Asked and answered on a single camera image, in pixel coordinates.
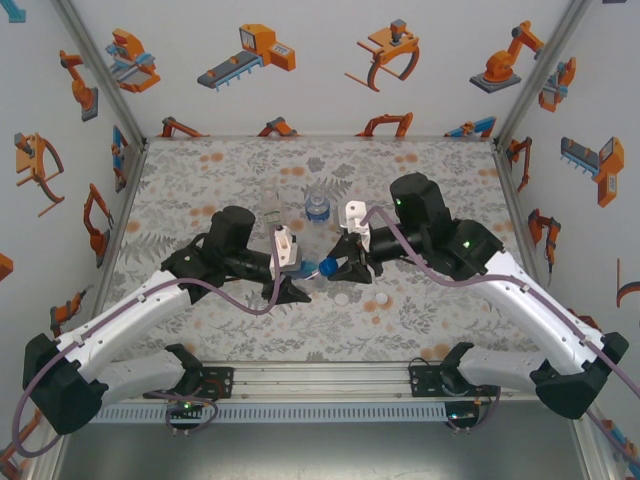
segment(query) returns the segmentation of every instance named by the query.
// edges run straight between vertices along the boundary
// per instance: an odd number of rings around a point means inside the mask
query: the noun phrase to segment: orange robot arm illustration
[[[407,134],[407,130],[411,126],[413,121],[413,113],[409,112],[406,115],[389,115],[385,113],[379,117],[372,118],[364,127],[364,130],[356,135],[356,137],[373,137],[373,131],[375,128],[383,123],[397,123],[398,129],[396,130],[396,137],[404,137]]]
[[[184,123],[178,122],[173,117],[166,117],[162,120],[162,133],[158,137],[171,138],[174,132],[178,130],[190,137],[208,137],[209,135],[203,135],[197,130],[191,127],[187,127]]]
[[[0,281],[7,278],[13,272],[13,260],[0,253]]]
[[[511,31],[513,40],[508,50],[494,53],[487,61],[486,71],[471,77],[469,81],[487,93],[497,92],[519,83],[521,78],[513,73],[512,67],[518,60],[522,46],[526,45],[533,50],[536,59],[544,47],[544,42],[539,40],[530,28],[531,22],[529,21],[522,22],[514,28]]]
[[[87,292],[93,288],[93,285],[89,285],[87,288],[78,292],[74,295],[74,297],[67,301],[61,307],[51,307],[49,310],[49,314],[51,315],[51,331],[53,332],[54,338],[58,338],[62,331],[60,327],[67,323],[71,318],[80,313],[80,308],[82,307],[82,299],[87,294]]]
[[[102,210],[102,212],[106,215],[109,228],[113,228],[113,217],[111,216],[111,212],[109,211],[107,204],[102,199],[102,195],[100,195],[100,192],[98,192],[96,186],[93,183],[90,183],[89,196],[87,197],[87,201],[84,204],[83,221],[87,232],[89,232],[89,243],[91,244],[91,248],[94,252],[96,252],[96,266],[100,268],[102,266],[102,262],[104,261],[104,255],[107,251],[107,245],[109,245],[111,232],[109,230],[106,230],[104,233],[102,233],[91,223],[91,208],[93,207],[93,202],[96,202],[98,204],[98,207],[100,207],[100,210]]]
[[[82,77],[76,70],[78,65],[83,65],[84,62],[80,55],[67,55],[64,50],[60,50],[60,64],[63,68],[66,68],[73,82],[71,82],[71,91],[73,92],[73,98],[80,104],[81,118],[83,122],[96,118],[98,116],[98,89],[88,88]]]
[[[553,266],[556,263],[556,241],[562,225],[553,217],[543,217],[540,215],[540,209],[536,208],[529,214],[529,231],[534,245],[538,245],[538,242],[542,239],[543,228],[547,228],[544,257],[547,259],[547,265],[549,266],[549,282],[547,283],[549,285],[551,284]]]
[[[511,144],[507,149],[507,159],[513,167],[514,163],[517,163],[520,159],[520,152],[524,150],[524,173],[522,174],[522,180],[518,186],[518,193],[522,191],[529,183],[529,163],[531,161],[531,137],[525,138],[522,142],[518,143],[515,140],[511,140]]]

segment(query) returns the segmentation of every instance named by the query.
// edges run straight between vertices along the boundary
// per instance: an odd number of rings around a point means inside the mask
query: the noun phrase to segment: cable
[[[413,260],[409,260],[407,257],[400,257],[398,258],[398,260],[400,260],[401,262],[404,263],[408,263],[409,265],[415,265],[416,262],[414,262]]]
[[[493,400],[491,400],[491,395],[489,395],[489,390],[487,390],[487,385],[481,385],[480,389],[484,392],[484,394],[487,396],[487,400],[489,400],[489,403],[493,403]]]
[[[458,433],[460,430],[465,430],[467,432],[467,434],[474,432],[480,428],[482,428],[482,426],[484,424],[486,424],[489,419],[493,416],[493,414],[496,412],[496,409],[498,408],[498,404],[500,403],[500,395],[502,393],[502,389],[500,387],[498,387],[498,392],[496,393],[496,398],[493,402],[491,402],[491,404],[489,405],[489,409],[487,410],[487,413],[484,414],[484,416],[482,417],[482,419],[480,419],[479,422],[477,422],[473,427],[467,427],[467,428],[460,428],[458,427],[455,423],[453,423],[451,421],[450,418],[447,418],[447,425],[449,425],[455,433]]]
[[[393,236],[396,238],[396,240],[398,240],[400,245],[402,245],[402,248],[404,249],[405,252],[407,252],[407,255],[416,263],[416,266],[420,270],[422,270],[424,274],[427,277],[429,277],[431,280],[433,280],[435,283],[445,287],[469,287],[471,285],[476,285],[478,283],[493,282],[493,281],[509,282],[516,285],[518,288],[521,288],[526,293],[532,295],[536,300],[538,300],[542,305],[544,305],[554,315],[556,315],[567,326],[567,328],[569,328],[569,330],[571,330],[571,332],[576,337],[578,337],[580,342],[583,345],[586,345],[589,350],[591,350],[595,355],[597,355],[598,358],[600,358],[613,372],[615,372],[615,374],[627,385],[627,387],[629,387],[629,389],[636,395],[636,397],[640,399],[640,387],[636,385],[636,383],[633,380],[631,380],[631,378],[620,367],[618,367],[618,365],[616,365],[607,355],[605,355],[604,352],[602,352],[602,350],[596,347],[591,342],[591,340],[587,338],[587,336],[571,321],[571,319],[564,314],[564,312],[562,312],[553,303],[547,300],[535,288],[529,288],[530,286],[525,282],[523,282],[522,280],[517,279],[513,276],[508,276],[508,275],[475,276],[468,280],[462,280],[462,281],[453,281],[453,280],[447,280],[446,278],[442,278],[439,275],[437,275],[435,272],[433,272],[430,268],[427,267],[422,257],[418,255],[413,248],[411,248],[411,245],[409,244],[407,239],[404,238],[400,230],[398,230],[398,227],[396,227],[395,223],[393,222],[389,214],[387,214],[387,212],[385,212],[381,207],[372,207],[364,216],[360,224],[367,225],[369,223],[369,220],[373,216],[373,214],[376,214],[376,213],[387,224]],[[496,396],[496,401],[494,402],[494,404],[498,403],[497,400],[498,400],[498,397]],[[609,438],[609,440],[613,439],[613,442],[615,442],[614,446],[616,447],[616,449],[624,448],[612,436],[607,438]]]
[[[625,460],[635,465],[636,467],[640,468],[640,460],[638,460],[638,458],[632,456],[629,452],[627,452],[627,449],[623,447],[622,444],[616,439],[616,437],[614,437],[613,434],[607,429],[607,427],[604,426],[602,421],[597,417],[595,413],[593,413],[591,410],[587,410],[587,416],[591,419],[593,423],[596,424],[596,427],[598,427],[598,430],[600,430],[604,434],[604,436],[607,437],[607,440],[611,442],[614,448],[618,452],[620,452],[620,454],[622,454]]]
[[[237,300],[230,297],[227,293],[223,292],[219,288],[214,287],[213,285],[207,282],[203,282],[202,280],[198,280],[196,278],[180,278],[175,280],[169,280],[167,282],[161,283],[159,285],[156,285],[155,287],[150,288],[149,290],[143,292],[141,295],[146,300],[149,296],[167,287],[171,287],[174,285],[198,285],[200,287],[206,288],[207,290],[221,296],[232,305],[238,307],[243,312],[246,312],[252,315],[264,315],[265,313],[268,313],[275,306],[276,302],[278,301],[278,295],[280,294],[280,281],[281,281],[280,262],[279,262],[278,250],[276,248],[276,243],[275,243],[275,234],[273,233],[273,230],[272,230],[272,235],[270,240],[271,240],[270,242],[271,255],[273,256],[273,259],[274,259],[273,264],[274,264],[275,279],[274,279],[274,287],[273,287],[273,293],[271,295],[271,299],[269,300],[269,303],[267,304],[267,306],[262,309],[253,310],[245,305],[242,305]],[[116,308],[113,312],[111,312],[105,318],[103,318],[98,323],[96,323],[93,327],[89,328],[86,332],[80,335],[80,341],[84,342],[84,340],[91,337],[91,335],[93,335],[96,331],[100,330],[107,323],[117,318],[122,313],[129,310],[130,308],[134,307],[139,302],[140,302],[139,297],[135,297],[129,300],[124,305],[120,305],[120,307]],[[22,412],[24,410],[24,407],[27,404],[27,401],[29,400],[29,397],[33,393],[33,390],[36,388],[40,380],[42,380],[42,377],[44,377],[49,372],[49,370],[53,368],[53,366],[56,363],[58,363],[62,358],[66,357],[74,348],[78,346],[80,346],[80,343],[73,341],[69,345],[67,345],[67,347],[65,347],[62,351],[56,354],[51,360],[49,360],[45,364],[44,367],[42,367],[38,371],[38,373],[36,373],[36,375],[33,377],[31,382],[29,382],[29,385],[27,385],[27,387],[24,389],[24,392],[22,392],[22,396],[20,397],[15,413],[13,414],[13,422],[11,426],[11,440],[13,442],[13,446],[16,449],[16,452],[18,452],[20,455],[22,455],[25,458],[38,457],[48,452],[53,448],[53,446],[56,443],[58,443],[60,438],[62,438],[61,435],[57,435],[51,442],[49,442],[49,444],[45,445],[40,450],[37,450],[35,452],[26,450],[24,448],[24,445],[22,444],[22,441],[20,440],[20,419],[22,417]]]
[[[412,364],[413,362],[415,362],[416,360],[419,360],[419,361],[421,361],[421,362],[426,363],[426,364],[427,364],[427,367],[430,367],[430,366],[431,366],[431,364],[429,363],[429,360],[425,360],[425,359],[424,359],[424,358],[422,358],[422,357],[416,357],[416,358],[414,358],[413,360],[411,360],[411,361],[409,362],[409,366],[408,366],[407,368],[411,368],[411,364]]]

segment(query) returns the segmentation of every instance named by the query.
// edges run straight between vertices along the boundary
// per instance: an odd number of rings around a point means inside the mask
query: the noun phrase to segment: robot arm
[[[522,172],[522,180],[518,185],[518,193],[522,191],[524,187],[529,184],[529,165],[531,163],[531,137],[525,138],[522,142],[518,143],[515,140],[511,141],[509,148],[507,149],[507,159],[513,167],[513,164],[519,160],[520,152],[524,150],[524,170]]]
[[[508,50],[500,50],[496,52],[487,61],[487,69],[484,72],[484,80],[490,83],[502,83],[508,81],[513,75],[513,65],[518,60],[522,46],[526,45],[534,52],[534,58],[544,47],[544,43],[538,39],[530,30],[531,22],[522,22],[520,25],[511,30],[513,40]]]
[[[472,220],[452,219],[437,184],[424,175],[415,173],[397,179],[391,184],[391,196],[400,219],[393,227],[371,229],[365,221],[369,215],[363,213],[366,207],[358,208],[362,202],[347,204],[342,214],[345,220],[341,220],[346,233],[328,259],[334,265],[339,258],[346,257],[346,261],[328,276],[329,280],[371,283],[369,267],[379,276],[384,262],[407,255],[398,234],[429,267],[454,280],[439,283],[476,291],[508,314],[540,349],[533,354],[496,352],[460,343],[441,365],[441,378],[449,391],[469,383],[509,387],[535,392],[551,410],[566,418],[582,416],[611,371],[585,345],[586,340],[614,363],[628,348],[627,341],[617,333],[603,336],[563,308],[484,226]],[[349,211],[359,211],[360,221],[347,222]],[[369,228],[362,237],[370,237],[367,249],[356,230],[363,225]],[[561,317],[570,320],[580,338]]]
[[[27,344],[23,388],[31,390],[31,399],[56,432],[72,433],[102,407],[146,392],[170,390],[188,395],[199,387],[204,389],[202,365],[182,345],[169,346],[150,357],[111,363],[149,329],[198,302],[211,290],[204,282],[214,290],[229,278],[262,283],[262,296],[271,298],[269,306],[311,301],[288,276],[277,285],[272,298],[279,272],[299,268],[301,251],[286,227],[277,230],[276,270],[272,255],[247,248],[254,222],[254,215],[244,208],[216,212],[209,233],[174,252],[159,271],[119,303],[55,341],[41,334]],[[64,355],[42,379],[30,385],[60,354]]]

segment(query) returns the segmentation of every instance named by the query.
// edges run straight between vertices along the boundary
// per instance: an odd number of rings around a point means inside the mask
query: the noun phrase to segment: black mounting bracket
[[[231,398],[233,373],[231,367],[203,367],[201,388],[196,396],[211,400]]]
[[[453,392],[447,388],[441,376],[440,365],[412,365],[409,367],[409,382],[411,395],[414,398],[424,397],[476,397],[476,385],[465,382]],[[498,387],[483,386],[482,393],[486,396],[495,396]]]

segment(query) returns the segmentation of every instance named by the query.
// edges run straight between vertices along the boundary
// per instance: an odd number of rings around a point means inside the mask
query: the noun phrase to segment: white wall
[[[103,270],[96,269],[89,234],[82,223],[83,204],[93,182],[102,193],[114,218],[122,209],[125,190],[114,189],[111,157],[112,127],[116,116],[100,92],[99,114],[86,123],[80,119],[80,105],[71,92],[71,76],[60,65],[59,50],[68,54],[77,49],[64,30],[50,2],[20,0],[27,11],[26,23],[9,24],[0,15],[0,43],[3,47],[0,84],[3,87],[0,111],[0,253],[14,262],[14,271],[0,281],[0,448],[9,441],[14,407],[22,391],[22,365],[26,343],[49,331],[49,309],[63,305],[92,283],[96,289],[85,297],[81,313],[91,314]],[[96,86],[84,67],[79,72],[88,86]],[[34,182],[21,187],[16,182],[26,173],[16,174],[13,135],[34,132],[48,139],[58,151],[64,173],[51,180],[54,193],[65,200],[41,218],[38,213],[48,199]],[[48,173],[53,160],[45,155]],[[94,225],[107,227],[98,208]],[[25,414],[23,424],[30,420]]]
[[[283,116],[300,134],[356,134],[384,113],[415,114],[409,134],[443,135],[465,121],[495,115],[504,120],[535,61],[523,49],[515,72],[519,85],[487,94],[469,83],[487,59],[506,49],[511,29],[530,20],[548,40],[567,0],[326,0],[299,2],[202,2],[184,0],[75,0],[95,42],[106,47],[122,28],[156,57],[162,80],[145,92],[123,91],[146,135],[174,116],[204,133],[256,135]],[[371,54],[358,47],[371,33],[401,18],[420,38],[421,57],[404,82],[379,72],[380,93],[344,75],[366,78]],[[241,50],[238,28],[262,23],[296,51],[297,68],[273,65],[245,73],[219,92],[198,76]],[[111,57],[104,53],[105,61]],[[401,67],[393,64],[396,71]],[[393,127],[380,127],[391,133]]]
[[[618,331],[629,340],[621,365],[636,382],[640,382],[640,293],[629,294],[621,308],[616,307],[616,258],[622,260],[622,284],[640,281],[640,58],[631,40],[639,15],[637,2],[595,2],[560,58],[577,59],[568,97],[555,113],[532,106],[515,137],[533,140],[531,180],[520,193],[523,210],[528,214],[540,208],[543,215],[562,224],[550,291],[565,306],[593,316],[605,332]],[[618,196],[605,208],[597,204],[597,185],[590,175],[560,159],[564,136],[596,152],[612,136],[622,143],[625,166],[618,174]],[[516,184],[522,163],[513,170]],[[538,260],[545,272],[543,245],[539,247]],[[622,431],[639,443],[638,400],[615,375],[600,403]]]

